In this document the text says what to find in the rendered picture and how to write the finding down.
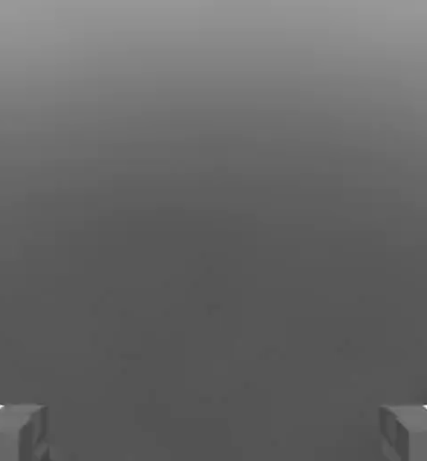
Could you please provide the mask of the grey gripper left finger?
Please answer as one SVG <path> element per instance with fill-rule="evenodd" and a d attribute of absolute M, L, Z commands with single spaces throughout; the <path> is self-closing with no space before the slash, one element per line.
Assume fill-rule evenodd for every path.
<path fill-rule="evenodd" d="M 50 461 L 46 405 L 0 404 L 0 461 Z"/>

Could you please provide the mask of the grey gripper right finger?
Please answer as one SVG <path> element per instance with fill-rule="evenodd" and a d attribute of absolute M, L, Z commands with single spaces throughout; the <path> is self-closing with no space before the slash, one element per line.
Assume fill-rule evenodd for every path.
<path fill-rule="evenodd" d="M 427 461 L 427 404 L 382 405 L 378 423 L 386 461 Z"/>

